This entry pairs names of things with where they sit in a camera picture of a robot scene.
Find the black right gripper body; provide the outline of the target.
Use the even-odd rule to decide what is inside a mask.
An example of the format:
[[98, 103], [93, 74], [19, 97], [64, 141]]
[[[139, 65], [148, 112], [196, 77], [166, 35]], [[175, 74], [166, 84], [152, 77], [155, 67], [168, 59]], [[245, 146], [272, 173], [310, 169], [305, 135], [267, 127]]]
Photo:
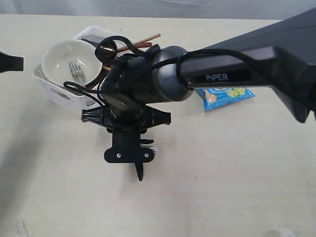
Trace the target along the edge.
[[149, 128], [171, 124], [171, 113], [148, 106], [170, 102], [158, 94], [114, 92], [101, 93], [99, 97], [105, 104], [82, 110], [81, 120], [105, 127], [110, 133], [124, 131], [142, 134]]

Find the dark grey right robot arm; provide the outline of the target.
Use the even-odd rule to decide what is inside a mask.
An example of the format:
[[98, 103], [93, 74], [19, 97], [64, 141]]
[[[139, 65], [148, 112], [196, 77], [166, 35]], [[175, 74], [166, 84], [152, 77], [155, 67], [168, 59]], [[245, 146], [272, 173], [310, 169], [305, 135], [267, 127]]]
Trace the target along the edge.
[[151, 140], [140, 136], [171, 123], [171, 114], [152, 108], [153, 103], [184, 101], [199, 88], [264, 86], [298, 122], [316, 109], [315, 9], [196, 51], [158, 45], [130, 50], [116, 60], [95, 50], [97, 59], [111, 66], [94, 91], [105, 104], [84, 110], [81, 119], [112, 134], [105, 161], [134, 164], [139, 180], [143, 165], [156, 154]]

